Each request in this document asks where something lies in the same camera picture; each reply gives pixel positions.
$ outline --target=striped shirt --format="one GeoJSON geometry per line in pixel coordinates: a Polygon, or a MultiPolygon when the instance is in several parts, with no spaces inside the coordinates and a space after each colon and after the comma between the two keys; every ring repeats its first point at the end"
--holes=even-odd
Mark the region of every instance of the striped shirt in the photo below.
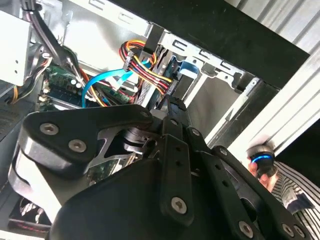
{"type": "Polygon", "coordinates": [[[306,227],[314,240],[320,240],[320,188],[289,166],[281,162],[274,165],[279,179],[272,194],[306,227]]]}

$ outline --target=black metal arm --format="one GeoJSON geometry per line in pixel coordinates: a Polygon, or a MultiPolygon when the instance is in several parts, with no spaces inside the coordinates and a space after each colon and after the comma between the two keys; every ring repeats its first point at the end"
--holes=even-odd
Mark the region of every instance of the black metal arm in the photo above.
{"type": "MultiPolygon", "coordinates": [[[[187,110],[178,100],[164,101],[163,120],[139,105],[27,116],[10,171],[16,175],[24,157],[51,179],[70,183],[111,151],[143,154],[61,204],[49,239],[311,239],[227,149],[209,149],[200,132],[181,122],[187,110]],[[98,139],[106,140],[101,149],[98,139]],[[246,200],[237,193],[244,186],[246,200]]],[[[19,192],[17,181],[9,181],[19,192]]]]}

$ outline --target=person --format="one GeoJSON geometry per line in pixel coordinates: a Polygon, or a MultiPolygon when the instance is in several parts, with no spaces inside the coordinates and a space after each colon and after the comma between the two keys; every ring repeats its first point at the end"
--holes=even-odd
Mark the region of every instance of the person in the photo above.
{"type": "MultiPolygon", "coordinates": [[[[257,176],[257,163],[243,163],[257,176]]],[[[274,162],[277,172],[263,174],[260,183],[309,231],[312,239],[320,240],[320,188],[293,168],[274,162]]]]}

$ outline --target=screw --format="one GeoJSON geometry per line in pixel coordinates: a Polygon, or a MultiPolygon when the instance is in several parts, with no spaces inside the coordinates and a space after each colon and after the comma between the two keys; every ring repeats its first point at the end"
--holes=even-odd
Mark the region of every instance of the screw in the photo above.
{"type": "Polygon", "coordinates": [[[239,221],[239,228],[240,231],[246,235],[248,238],[252,239],[254,237],[254,232],[252,231],[251,227],[245,221],[239,221]]]}
{"type": "Polygon", "coordinates": [[[149,114],[146,113],[145,111],[140,111],[140,114],[141,114],[142,116],[144,116],[145,118],[149,117],[149,114]]]}
{"type": "Polygon", "coordinates": [[[79,139],[71,140],[68,146],[72,151],[77,153],[83,153],[87,149],[87,145],[79,139]]]}
{"type": "Polygon", "coordinates": [[[46,135],[56,135],[59,132],[59,128],[49,122],[40,125],[40,131],[46,135]]]}
{"type": "Polygon", "coordinates": [[[171,119],[170,122],[172,122],[174,125],[178,125],[178,123],[174,119],[171,119]]]}
{"type": "Polygon", "coordinates": [[[171,207],[179,214],[185,214],[187,212],[187,205],[180,197],[173,197],[171,199],[171,207]]]}
{"type": "Polygon", "coordinates": [[[298,227],[297,225],[294,225],[293,227],[294,227],[294,229],[296,230],[296,232],[297,232],[301,237],[303,237],[303,238],[306,237],[305,233],[301,230],[300,227],[298,227]]]}
{"type": "Polygon", "coordinates": [[[295,236],[294,232],[291,230],[291,228],[287,224],[282,223],[282,228],[290,237],[293,238],[295,236]]]}
{"type": "Polygon", "coordinates": [[[192,129],[192,132],[193,132],[194,135],[200,136],[200,133],[197,130],[192,129]]]}
{"type": "Polygon", "coordinates": [[[228,155],[227,151],[225,149],[223,149],[223,148],[220,148],[220,153],[222,153],[225,156],[228,155]]]}

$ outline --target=hand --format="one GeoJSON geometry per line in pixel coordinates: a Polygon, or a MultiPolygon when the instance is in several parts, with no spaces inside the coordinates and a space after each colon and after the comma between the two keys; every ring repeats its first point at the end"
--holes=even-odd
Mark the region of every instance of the hand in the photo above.
{"type": "MultiPolygon", "coordinates": [[[[249,163],[247,169],[253,176],[257,177],[258,165],[255,162],[249,163]]],[[[263,174],[259,181],[271,193],[278,179],[279,177],[277,176],[277,173],[272,177],[268,177],[267,174],[263,174]]]]}

